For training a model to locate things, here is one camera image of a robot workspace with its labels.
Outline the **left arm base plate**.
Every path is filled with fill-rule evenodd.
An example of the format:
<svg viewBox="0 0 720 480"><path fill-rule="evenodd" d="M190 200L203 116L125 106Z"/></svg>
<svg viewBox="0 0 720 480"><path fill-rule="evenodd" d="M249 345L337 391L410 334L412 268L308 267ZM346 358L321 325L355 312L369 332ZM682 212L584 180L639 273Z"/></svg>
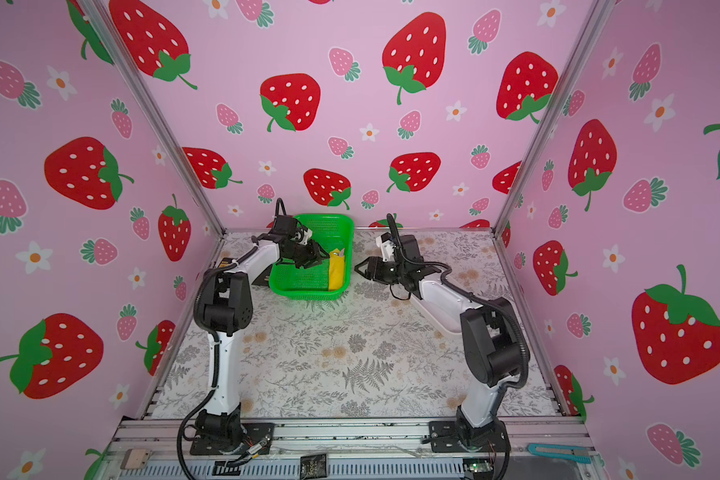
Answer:
<svg viewBox="0 0 720 480"><path fill-rule="evenodd" d="M274 437L274 423L243 423L241 428L242 433L235 437L200 433L192 442L190 454L194 456L242 456L249 448L255 446L259 447L258 454L267 455L269 453Z"/></svg>

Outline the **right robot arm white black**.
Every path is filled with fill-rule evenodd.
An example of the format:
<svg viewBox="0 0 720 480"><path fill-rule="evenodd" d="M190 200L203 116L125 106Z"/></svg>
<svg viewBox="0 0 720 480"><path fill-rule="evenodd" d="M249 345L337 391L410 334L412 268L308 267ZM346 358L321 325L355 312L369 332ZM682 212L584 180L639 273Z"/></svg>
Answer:
<svg viewBox="0 0 720 480"><path fill-rule="evenodd" d="M483 299L449 280L452 267L423 258L415 236L400 233L396 216L377 237L381 254L354 267L363 278L403 289L405 299L443 334L461 339L472 375L468 393L456 409L451 437L465 451L480 451L494 438L508 438L498 411L510 389L525 387L531 352L509 300Z"/></svg>

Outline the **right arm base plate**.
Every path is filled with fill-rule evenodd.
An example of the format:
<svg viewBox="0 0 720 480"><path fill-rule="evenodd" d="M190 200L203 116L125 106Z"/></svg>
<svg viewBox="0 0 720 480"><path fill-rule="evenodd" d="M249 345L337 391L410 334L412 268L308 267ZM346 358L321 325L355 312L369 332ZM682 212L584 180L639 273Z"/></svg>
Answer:
<svg viewBox="0 0 720 480"><path fill-rule="evenodd" d="M431 421L421 440L435 453L506 453L511 443L501 421L479 428L456 420Z"/></svg>

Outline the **yellow paper napkin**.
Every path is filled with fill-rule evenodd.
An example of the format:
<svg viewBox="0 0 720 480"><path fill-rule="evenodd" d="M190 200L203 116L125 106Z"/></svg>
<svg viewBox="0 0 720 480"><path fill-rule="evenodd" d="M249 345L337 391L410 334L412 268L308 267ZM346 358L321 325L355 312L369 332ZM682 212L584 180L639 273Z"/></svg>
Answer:
<svg viewBox="0 0 720 480"><path fill-rule="evenodd" d="M329 253L329 291L337 291L344 285L345 265L344 249L336 248Z"/></svg>

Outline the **green plastic basket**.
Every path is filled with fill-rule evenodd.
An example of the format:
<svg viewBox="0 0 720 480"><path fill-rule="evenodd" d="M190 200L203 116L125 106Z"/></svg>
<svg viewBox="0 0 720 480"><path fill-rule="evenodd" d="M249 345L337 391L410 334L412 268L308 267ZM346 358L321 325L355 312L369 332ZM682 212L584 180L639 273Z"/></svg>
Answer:
<svg viewBox="0 0 720 480"><path fill-rule="evenodd" d="M337 300L350 283L353 220L341 214L300 214L295 218L311 236L305 244L288 248L291 257L272 267L271 290L291 300Z"/></svg>

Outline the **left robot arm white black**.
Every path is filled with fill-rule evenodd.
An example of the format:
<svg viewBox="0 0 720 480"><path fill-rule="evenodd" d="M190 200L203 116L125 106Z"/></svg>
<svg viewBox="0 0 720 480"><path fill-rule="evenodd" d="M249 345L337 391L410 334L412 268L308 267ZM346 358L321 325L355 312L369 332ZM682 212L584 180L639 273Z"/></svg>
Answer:
<svg viewBox="0 0 720 480"><path fill-rule="evenodd" d="M239 393L240 360L244 330L254 306L251 286L273 265L309 269L329 258L313 239L312 231L286 212L282 199L275 204L272 228L251 239L252 247L225 266L204 273L193 307L195 324L208 334L210 344L209 391L181 423L178 440L194 419L195 438L234 452L245 444Z"/></svg>

